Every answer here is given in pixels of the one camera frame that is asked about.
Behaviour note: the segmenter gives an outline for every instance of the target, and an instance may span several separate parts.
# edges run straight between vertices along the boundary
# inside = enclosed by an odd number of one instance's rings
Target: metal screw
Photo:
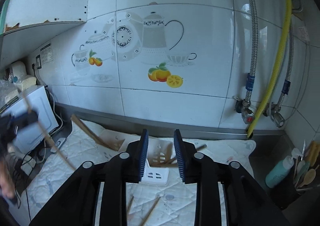
[[[83,167],[83,168],[90,168],[91,166],[92,166],[92,162],[90,162],[90,161],[84,162],[84,163],[82,164],[82,167]]]
[[[123,152],[123,153],[121,153],[120,155],[119,155],[119,157],[121,158],[121,159],[127,159],[127,158],[129,158],[129,153],[127,153],[127,152]]]
[[[200,153],[200,152],[196,152],[194,155],[193,155],[196,159],[202,159],[204,157],[204,154],[203,153]]]
[[[231,162],[230,165],[234,169],[238,169],[240,167],[240,164],[236,161]]]

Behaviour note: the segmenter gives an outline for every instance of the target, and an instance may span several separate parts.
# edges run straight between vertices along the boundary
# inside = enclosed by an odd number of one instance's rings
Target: white microwave
[[[24,95],[31,104],[34,111],[38,113],[38,120],[45,127],[47,132],[51,132],[58,127],[57,120],[52,112],[47,94],[44,86],[32,86],[24,91]],[[22,93],[18,95],[18,101],[8,107],[2,116],[11,114],[19,116],[27,111],[27,105],[22,98]],[[31,124],[30,126],[18,131],[16,139],[13,144],[24,154],[33,150],[44,139],[43,133],[40,131],[38,124]]]

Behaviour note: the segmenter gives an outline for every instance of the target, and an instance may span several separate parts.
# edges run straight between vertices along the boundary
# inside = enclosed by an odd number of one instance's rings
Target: gas valve
[[[249,109],[249,107],[250,103],[245,100],[237,99],[235,111],[241,114],[242,120],[245,124],[251,124],[255,119],[254,113]]]
[[[263,112],[263,115],[266,117],[268,116],[268,111],[267,111],[268,108],[269,108],[269,104],[266,106],[266,109]],[[278,128],[283,127],[285,123],[285,119],[280,114],[280,110],[281,110],[281,107],[278,107],[278,105],[276,104],[271,105],[270,118]]]

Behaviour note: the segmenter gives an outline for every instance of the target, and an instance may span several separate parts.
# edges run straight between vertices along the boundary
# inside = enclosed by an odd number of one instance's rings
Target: lemon slice illustration
[[[178,75],[170,75],[167,78],[167,84],[172,88],[179,88],[183,84],[183,79]]]

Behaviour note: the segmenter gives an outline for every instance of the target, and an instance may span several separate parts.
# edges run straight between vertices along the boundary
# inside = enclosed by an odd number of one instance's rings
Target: paper notice
[[[304,41],[310,41],[308,30],[306,26],[299,27],[300,37]]]
[[[48,43],[46,46],[40,49],[40,57],[42,64],[53,61],[51,43]]]

